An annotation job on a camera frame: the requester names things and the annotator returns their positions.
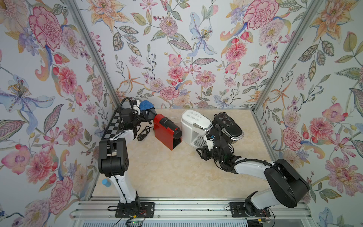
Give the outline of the blue microfibre cloth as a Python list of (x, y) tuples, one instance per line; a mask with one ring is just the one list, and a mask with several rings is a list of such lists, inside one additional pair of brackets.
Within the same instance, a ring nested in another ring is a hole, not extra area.
[(157, 115), (154, 105), (147, 100), (142, 101), (139, 108), (140, 114), (145, 120), (153, 121)]

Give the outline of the black coffee machine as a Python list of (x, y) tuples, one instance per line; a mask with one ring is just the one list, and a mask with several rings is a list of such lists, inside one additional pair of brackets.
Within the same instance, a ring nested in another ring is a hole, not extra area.
[(241, 127), (226, 112), (214, 115), (213, 123), (221, 127), (222, 137), (229, 144), (234, 144), (244, 137)]

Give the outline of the white coffee machine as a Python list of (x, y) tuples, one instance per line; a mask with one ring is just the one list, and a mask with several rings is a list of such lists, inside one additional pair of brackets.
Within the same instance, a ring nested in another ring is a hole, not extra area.
[(181, 115), (181, 140), (194, 148), (206, 145), (204, 136), (212, 129), (212, 121), (197, 111), (188, 109)]

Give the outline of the red Nespresso coffee machine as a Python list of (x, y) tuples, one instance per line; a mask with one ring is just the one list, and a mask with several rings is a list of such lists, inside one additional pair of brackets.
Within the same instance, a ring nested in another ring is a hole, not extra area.
[(182, 141), (182, 131), (174, 122), (162, 114), (157, 114), (154, 118), (155, 137), (167, 148), (173, 150)]

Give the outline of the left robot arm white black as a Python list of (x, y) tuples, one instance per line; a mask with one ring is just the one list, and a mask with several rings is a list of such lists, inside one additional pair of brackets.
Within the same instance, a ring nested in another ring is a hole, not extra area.
[(137, 113), (134, 108), (116, 110), (99, 142), (98, 170), (106, 177), (104, 184), (113, 183), (120, 196), (118, 205), (114, 206), (117, 218), (134, 217), (141, 210), (140, 198), (128, 176), (127, 145), (138, 132)]

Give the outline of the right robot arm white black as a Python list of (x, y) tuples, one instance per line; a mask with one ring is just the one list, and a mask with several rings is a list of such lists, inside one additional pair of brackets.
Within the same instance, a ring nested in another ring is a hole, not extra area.
[(205, 161), (213, 160), (226, 173), (267, 181), (268, 189), (255, 191), (244, 200), (243, 211), (248, 217), (256, 217), (276, 205), (295, 208), (309, 192), (309, 184), (285, 159), (268, 162), (237, 156), (233, 146), (223, 137), (224, 133), (220, 125), (215, 125), (204, 137), (205, 146), (197, 148), (196, 152)]

